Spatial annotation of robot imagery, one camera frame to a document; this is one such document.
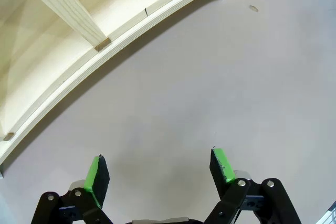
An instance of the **black plastic part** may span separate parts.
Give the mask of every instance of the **black plastic part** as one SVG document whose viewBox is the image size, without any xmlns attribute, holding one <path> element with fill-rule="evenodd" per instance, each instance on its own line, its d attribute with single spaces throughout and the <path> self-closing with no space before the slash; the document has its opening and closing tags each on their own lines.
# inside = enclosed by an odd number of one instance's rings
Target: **black plastic part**
<svg viewBox="0 0 336 224">
<path fill-rule="evenodd" d="M 70 193 L 71 191 L 68 191 L 59 199 L 57 218 L 60 223 L 72 223 L 73 221 L 83 219 L 78 209 L 70 200 Z"/>
<path fill-rule="evenodd" d="M 218 160 L 216 158 L 214 149 L 211 149 L 211 156 L 210 156 L 210 172 L 212 174 L 212 178 L 215 182 L 219 198 L 222 198 L 225 191 L 229 187 L 228 184 L 226 184 L 225 179 L 226 177 L 222 173 L 221 165 L 218 163 Z"/>
<path fill-rule="evenodd" d="M 238 181 L 243 180 L 244 186 L 239 186 Z M 244 178 L 236 179 L 224 196 L 217 203 L 204 224 L 231 224 L 234 223 L 240 213 L 240 207 L 247 195 L 250 182 Z"/>
<path fill-rule="evenodd" d="M 109 182 L 110 174 L 107 169 L 105 158 L 102 155 L 99 155 L 98 169 L 93 181 L 92 191 L 100 207 L 103 206 Z"/>
<path fill-rule="evenodd" d="M 267 185 L 269 181 L 274 183 L 272 187 Z M 280 223 L 301 224 L 299 216 L 280 180 L 276 178 L 265 179 L 261 183 L 261 189 L 268 205 L 272 206 L 273 214 L 277 215 Z"/>
<path fill-rule="evenodd" d="M 252 179 L 249 182 L 250 188 L 240 209 L 244 211 L 259 211 L 265 205 L 265 198 L 260 191 L 260 184 L 255 183 Z"/>
<path fill-rule="evenodd" d="M 97 207 L 91 193 L 83 188 L 75 188 L 70 193 L 70 200 L 82 215 L 82 219 L 87 224 L 113 224 L 105 213 Z"/>
<path fill-rule="evenodd" d="M 57 211 L 58 200 L 59 195 L 53 191 L 48 191 L 42 194 L 37 204 L 31 224 L 56 224 L 57 220 L 52 216 L 54 215 L 55 211 Z"/>
</svg>

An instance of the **wooden shelf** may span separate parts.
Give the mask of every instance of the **wooden shelf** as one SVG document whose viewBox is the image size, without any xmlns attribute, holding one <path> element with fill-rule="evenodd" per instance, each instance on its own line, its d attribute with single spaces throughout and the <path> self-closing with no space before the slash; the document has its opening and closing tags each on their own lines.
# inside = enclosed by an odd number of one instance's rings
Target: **wooden shelf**
<svg viewBox="0 0 336 224">
<path fill-rule="evenodd" d="M 191 1 L 0 0 L 0 163 L 85 77 Z"/>
</svg>

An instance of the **floor stain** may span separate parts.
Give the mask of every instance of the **floor stain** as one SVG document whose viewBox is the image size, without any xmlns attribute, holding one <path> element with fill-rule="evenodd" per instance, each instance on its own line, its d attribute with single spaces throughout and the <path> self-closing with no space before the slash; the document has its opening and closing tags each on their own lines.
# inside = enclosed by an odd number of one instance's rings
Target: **floor stain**
<svg viewBox="0 0 336 224">
<path fill-rule="evenodd" d="M 249 8 L 250 8 L 252 11 L 256 12 L 256 13 L 259 12 L 258 8 L 255 7 L 255 6 L 253 6 L 253 5 L 250 5 Z"/>
</svg>

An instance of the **screw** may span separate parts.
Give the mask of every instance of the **screw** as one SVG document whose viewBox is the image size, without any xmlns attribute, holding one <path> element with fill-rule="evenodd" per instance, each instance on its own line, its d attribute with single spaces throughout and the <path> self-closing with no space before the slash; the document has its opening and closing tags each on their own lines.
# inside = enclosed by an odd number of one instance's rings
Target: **screw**
<svg viewBox="0 0 336 224">
<path fill-rule="evenodd" d="M 267 181 L 267 185 L 268 185 L 269 187 L 274 187 L 274 182 L 271 181 L 271 180 L 269 180 L 269 181 Z"/>
<path fill-rule="evenodd" d="M 238 186 L 245 186 L 246 182 L 243 180 L 238 181 Z"/>
</svg>

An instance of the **green tape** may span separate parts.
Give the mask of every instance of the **green tape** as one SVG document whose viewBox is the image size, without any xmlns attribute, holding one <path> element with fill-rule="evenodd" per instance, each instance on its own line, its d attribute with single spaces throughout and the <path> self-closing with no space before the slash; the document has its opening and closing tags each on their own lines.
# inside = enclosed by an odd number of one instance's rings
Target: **green tape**
<svg viewBox="0 0 336 224">
<path fill-rule="evenodd" d="M 99 208 L 101 208 L 101 206 L 100 206 L 99 202 L 97 201 L 96 196 L 95 196 L 95 194 L 93 193 L 93 190 L 92 190 L 92 185 L 95 182 L 94 179 L 96 177 L 97 170 L 98 170 L 98 162 L 99 162 L 99 157 L 94 157 L 94 159 L 92 161 L 92 164 L 91 164 L 91 167 L 89 169 L 88 175 L 86 176 L 83 188 L 86 191 L 88 191 L 92 194 L 97 206 Z"/>
<path fill-rule="evenodd" d="M 220 165 L 222 176 L 225 178 L 226 183 L 230 183 L 236 179 L 236 174 L 232 170 L 230 163 L 228 162 L 222 149 L 213 149 L 216 159 Z"/>
</svg>

